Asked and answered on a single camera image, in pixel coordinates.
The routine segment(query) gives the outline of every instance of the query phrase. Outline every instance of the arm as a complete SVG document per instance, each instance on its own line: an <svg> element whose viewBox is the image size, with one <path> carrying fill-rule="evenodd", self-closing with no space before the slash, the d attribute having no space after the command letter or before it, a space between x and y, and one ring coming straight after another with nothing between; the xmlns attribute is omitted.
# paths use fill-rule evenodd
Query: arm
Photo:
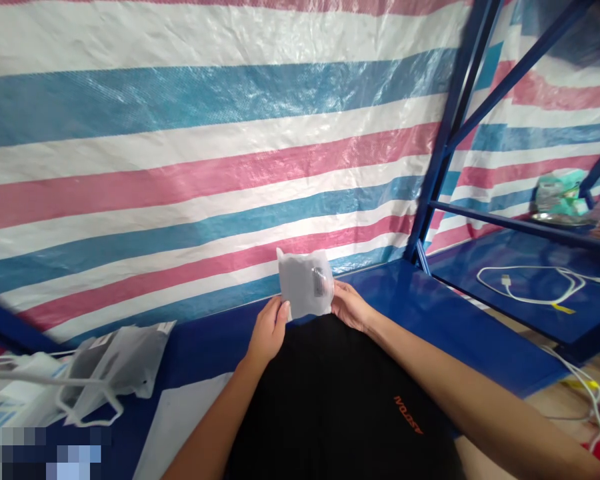
<svg viewBox="0 0 600 480"><path fill-rule="evenodd" d="M260 312L249 350L227 386L174 458L163 480L220 480L255 388L285 337L289 302L272 298Z"/></svg>
<svg viewBox="0 0 600 480"><path fill-rule="evenodd" d="M336 282L332 311L387 352L484 454L520 479L600 480L600 462L534 408Z"/></svg>

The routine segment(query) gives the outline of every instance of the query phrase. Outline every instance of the blue shelf surface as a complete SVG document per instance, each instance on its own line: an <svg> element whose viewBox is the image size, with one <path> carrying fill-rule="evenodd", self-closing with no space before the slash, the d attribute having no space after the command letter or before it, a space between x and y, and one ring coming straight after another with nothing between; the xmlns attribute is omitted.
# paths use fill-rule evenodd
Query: blue shelf surface
<svg viewBox="0 0 600 480"><path fill-rule="evenodd" d="M566 267L582 275L600 277L599 254L508 229L429 258L435 277L560 344L573 344L600 328L600 283L587 281L584 288L563 302L562 306L575 311L568 314L550 305L533 305L499 295L476 280L483 267L514 265ZM504 291L504 273L511 277L511 292L518 297L552 300L569 286L569 281L554 269L491 270L483 272L481 278Z"/></svg>
<svg viewBox="0 0 600 480"><path fill-rule="evenodd" d="M351 283L386 316L520 397L566 375L562 364L550 355L404 260L341 280ZM152 398L123 397L124 414L111 428L98 433L111 440L111 448L102 448L102 478L132 478L162 390L235 369L265 303L262 300L176 325ZM84 436L80 429L56 424L47 429L47 444L80 445L72 441L80 442Z"/></svg>

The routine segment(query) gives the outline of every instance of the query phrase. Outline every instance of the plastic bag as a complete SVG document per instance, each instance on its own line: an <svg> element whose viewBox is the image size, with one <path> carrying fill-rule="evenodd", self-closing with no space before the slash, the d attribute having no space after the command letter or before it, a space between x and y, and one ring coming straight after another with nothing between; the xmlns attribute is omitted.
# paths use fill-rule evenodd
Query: plastic bag
<svg viewBox="0 0 600 480"><path fill-rule="evenodd" d="M88 379L91 378L96 367L102 360L105 352L108 350L112 340L116 337L117 331L100 338L90 338L84 340L73 354L69 364L66 378ZM72 409L84 387L60 387L57 394L57 403L64 410Z"/></svg>
<svg viewBox="0 0 600 480"><path fill-rule="evenodd" d="M561 169L538 179L535 205L540 213L554 215L583 215L587 202L579 199L580 183L586 172L580 169Z"/></svg>
<svg viewBox="0 0 600 480"><path fill-rule="evenodd" d="M91 378L102 380L116 396L135 393L138 398L150 398L174 324L172 321L150 327L120 328L93 370ZM82 388L71 412L68 412L65 424L80 424L84 417L106 402L108 399L102 388L96 385Z"/></svg>
<svg viewBox="0 0 600 480"><path fill-rule="evenodd" d="M331 312L333 276L324 250L308 255L283 253L278 256L282 298L291 302L292 319Z"/></svg>

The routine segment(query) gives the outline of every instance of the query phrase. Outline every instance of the black shirt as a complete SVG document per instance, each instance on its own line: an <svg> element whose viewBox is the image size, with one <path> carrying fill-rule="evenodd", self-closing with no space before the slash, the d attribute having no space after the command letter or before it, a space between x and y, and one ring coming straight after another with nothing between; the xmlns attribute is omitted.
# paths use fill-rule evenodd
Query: black shirt
<svg viewBox="0 0 600 480"><path fill-rule="evenodd" d="M451 424L334 315L287 326L236 436L236 479L464 479Z"/></svg>

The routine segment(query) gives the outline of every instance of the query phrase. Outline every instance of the wooden floor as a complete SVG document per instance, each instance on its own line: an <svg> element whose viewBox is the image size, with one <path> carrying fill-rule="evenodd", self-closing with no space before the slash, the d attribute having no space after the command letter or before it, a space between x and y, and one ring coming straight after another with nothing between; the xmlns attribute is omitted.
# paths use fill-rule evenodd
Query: wooden floor
<svg viewBox="0 0 600 480"><path fill-rule="evenodd" d="M554 346L550 340L542 335L529 330L504 315L492 310L487 310L487 312L535 344ZM600 384L600 355L589 362L584 370ZM572 389L562 383L556 383L527 398L527 402L544 416L582 417L589 411L589 402L585 395L586 393L581 389ZM576 439L578 443L588 442L598 431L596 425L588 422L558 420L553 422ZM458 439L456 446L465 466L468 480L510 480L514 478L484 456L466 438Z"/></svg>

